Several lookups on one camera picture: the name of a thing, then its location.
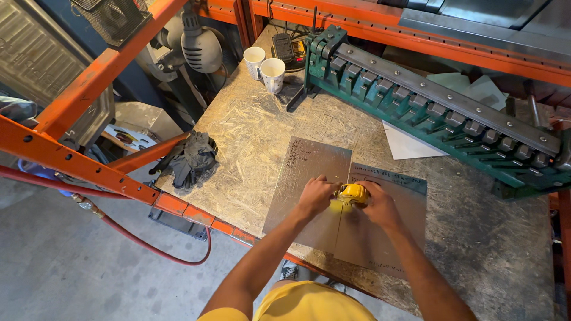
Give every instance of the wooden work surface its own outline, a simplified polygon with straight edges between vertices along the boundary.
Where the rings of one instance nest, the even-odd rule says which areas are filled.
[[[256,41],[267,57],[275,33]],[[426,255],[480,320],[553,319],[546,196],[503,202],[491,177],[452,157],[395,161],[377,118],[323,90],[296,105],[286,112],[241,62],[195,127],[216,140],[219,164],[189,190],[174,190],[167,172],[157,187],[261,238],[292,135],[351,149],[354,162],[428,181]],[[408,282],[299,244],[288,252],[420,316]]]

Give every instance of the floor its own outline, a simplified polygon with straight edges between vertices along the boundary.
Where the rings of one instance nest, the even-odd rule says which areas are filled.
[[[148,168],[131,176],[148,181]],[[248,251],[213,231],[212,253],[205,264],[182,266],[139,247],[56,190],[0,178],[0,195],[2,320],[196,319]],[[148,219],[150,206],[90,198],[163,251],[185,260],[199,260],[206,252],[205,242]],[[276,270],[254,308],[278,278]],[[420,320],[353,289],[347,293],[379,320]]]

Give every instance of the hose fitting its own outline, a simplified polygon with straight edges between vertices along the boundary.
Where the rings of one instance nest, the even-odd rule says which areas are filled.
[[[95,214],[97,217],[99,218],[103,218],[105,216],[105,213],[103,211],[101,211],[99,209],[99,207],[97,207],[97,205],[95,205],[89,198],[86,198],[84,196],[81,196],[77,193],[73,193],[71,198],[73,198],[73,200],[77,203],[77,205],[79,205],[81,208],[85,209],[85,210],[89,210],[91,211],[93,214]]]

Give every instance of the wire basket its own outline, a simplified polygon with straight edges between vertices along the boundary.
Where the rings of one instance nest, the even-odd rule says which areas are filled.
[[[71,3],[113,49],[121,48],[152,17],[144,0],[71,0]]]

